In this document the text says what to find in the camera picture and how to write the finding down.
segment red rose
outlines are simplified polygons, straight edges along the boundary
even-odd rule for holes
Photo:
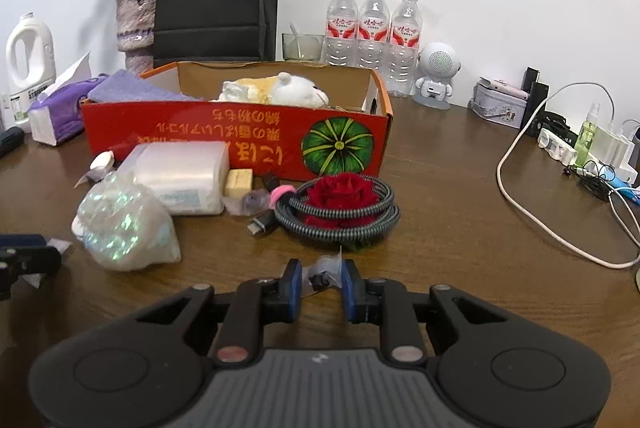
[[[373,183],[361,176],[343,172],[338,175],[321,177],[311,188],[306,191],[307,204],[316,208],[330,210],[354,210],[366,208],[375,204],[380,199],[373,191]],[[354,228],[373,222],[375,215],[360,217],[357,219],[321,219],[314,215],[308,215],[305,223],[321,228]]]

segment white robot speaker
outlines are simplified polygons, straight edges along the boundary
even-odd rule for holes
[[[447,98],[453,94],[451,79],[460,70],[460,59],[448,44],[431,42],[418,55],[418,64],[426,76],[415,82],[414,101],[436,109],[449,109]]]

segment wooden table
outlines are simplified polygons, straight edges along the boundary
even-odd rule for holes
[[[381,176],[402,218],[381,244],[353,258],[364,277],[401,280],[410,291],[446,282],[597,350],[612,374],[598,428],[640,423],[640,294],[635,270],[615,271],[562,249],[504,200],[495,166],[516,131],[471,111],[448,112],[395,100],[396,118]],[[0,161],[0,231],[73,240],[70,224],[86,187],[73,189],[92,156],[84,137],[60,148],[29,142]],[[503,169],[512,196],[569,241],[609,261],[635,258],[609,205],[562,175],[524,137]],[[61,339],[155,302],[194,282],[226,292],[249,278],[279,275],[290,257],[321,254],[284,231],[251,238],[247,220],[178,217],[182,262],[109,273],[74,242],[55,278],[35,290],[23,281],[0,303],[0,426],[41,426],[26,394],[37,354]],[[267,345],[377,345],[377,329],[344,323],[337,293],[304,300],[296,325],[270,326]]]

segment plush toy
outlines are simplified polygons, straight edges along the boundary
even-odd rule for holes
[[[329,105],[329,97],[302,76],[279,73],[267,78],[241,78],[224,82],[219,102],[260,103],[318,109]]]

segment green spray bottle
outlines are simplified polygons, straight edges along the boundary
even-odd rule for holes
[[[578,139],[575,142],[575,150],[578,152],[578,157],[575,160],[575,166],[584,166],[587,161],[587,155],[593,142],[593,135],[596,133],[596,125],[598,122],[598,112],[600,111],[600,104],[591,104],[591,110],[587,114],[578,134]]]

